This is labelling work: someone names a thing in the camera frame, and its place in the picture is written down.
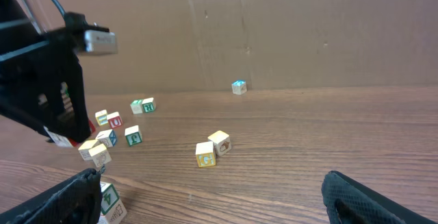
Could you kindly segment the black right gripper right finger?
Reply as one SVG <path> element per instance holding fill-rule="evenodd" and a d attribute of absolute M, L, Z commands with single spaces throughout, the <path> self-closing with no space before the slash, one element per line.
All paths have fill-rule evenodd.
<path fill-rule="evenodd" d="M 321 191 L 330 224 L 437 224 L 339 171 L 324 176 Z"/>

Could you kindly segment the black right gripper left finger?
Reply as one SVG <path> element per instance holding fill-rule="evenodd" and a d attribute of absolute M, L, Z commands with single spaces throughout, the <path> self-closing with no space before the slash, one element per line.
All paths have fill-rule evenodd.
<path fill-rule="evenodd" d="M 101 213 L 101 172 L 85 169 L 1 213 L 6 224 L 96 224 Z"/>

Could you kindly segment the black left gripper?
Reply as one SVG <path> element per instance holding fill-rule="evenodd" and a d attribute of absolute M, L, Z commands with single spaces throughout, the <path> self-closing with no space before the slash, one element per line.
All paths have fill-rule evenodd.
<path fill-rule="evenodd" d="M 53 132 L 83 142 L 91 129 L 76 52 L 86 31 L 109 29 L 74 12 L 64 21 L 44 34 L 25 16 L 1 22 L 1 115 L 43 136 Z"/>

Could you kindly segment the letter B wooden block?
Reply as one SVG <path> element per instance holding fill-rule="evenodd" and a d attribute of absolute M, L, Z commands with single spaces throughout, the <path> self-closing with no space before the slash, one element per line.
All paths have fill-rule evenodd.
<path fill-rule="evenodd" d="M 103 197 L 98 224 L 119 224 L 127 215 L 120 195 L 113 184 L 100 182 L 100 185 Z"/>

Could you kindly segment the yellow block letter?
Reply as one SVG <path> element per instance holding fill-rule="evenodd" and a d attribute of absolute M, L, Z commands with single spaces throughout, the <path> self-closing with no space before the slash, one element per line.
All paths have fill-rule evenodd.
<path fill-rule="evenodd" d="M 99 144 L 89 151 L 90 157 L 92 158 L 96 167 L 101 168 L 108 162 L 112 161 L 112 158 L 104 144 Z"/>

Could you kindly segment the red letter wooden block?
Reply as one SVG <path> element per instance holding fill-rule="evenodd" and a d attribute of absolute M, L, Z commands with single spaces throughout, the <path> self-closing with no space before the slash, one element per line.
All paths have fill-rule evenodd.
<path fill-rule="evenodd" d="M 67 138 L 65 136 L 61 136 L 59 134 L 51 132 L 46 126 L 43 127 L 44 131 L 48 135 L 47 142 L 48 143 L 54 143 L 58 147 L 77 147 L 78 145 L 82 144 L 82 142 L 77 142 L 73 140 L 72 138 Z"/>

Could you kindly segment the red number three block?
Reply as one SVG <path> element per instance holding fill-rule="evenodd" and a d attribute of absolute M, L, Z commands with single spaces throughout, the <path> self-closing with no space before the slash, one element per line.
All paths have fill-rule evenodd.
<path fill-rule="evenodd" d="M 123 124 L 123 120 L 119 114 L 119 112 L 112 112 L 107 115 L 107 122 L 109 126 L 114 129 L 120 127 Z"/>

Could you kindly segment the letter A wooden block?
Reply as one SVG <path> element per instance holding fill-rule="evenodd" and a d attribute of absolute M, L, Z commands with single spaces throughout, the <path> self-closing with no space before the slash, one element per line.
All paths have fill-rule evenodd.
<path fill-rule="evenodd" d="M 136 144 L 142 142 L 142 133 L 138 125 L 134 125 L 132 127 L 128 127 L 125 129 L 125 138 L 127 140 L 127 144 L 132 147 Z"/>

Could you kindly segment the number five green block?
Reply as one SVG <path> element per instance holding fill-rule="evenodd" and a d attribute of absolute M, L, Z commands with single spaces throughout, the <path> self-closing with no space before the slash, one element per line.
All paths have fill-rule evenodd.
<path fill-rule="evenodd" d="M 156 110 L 155 99 L 153 97 L 144 99 L 142 101 L 142 107 L 145 113 L 154 112 Z"/>

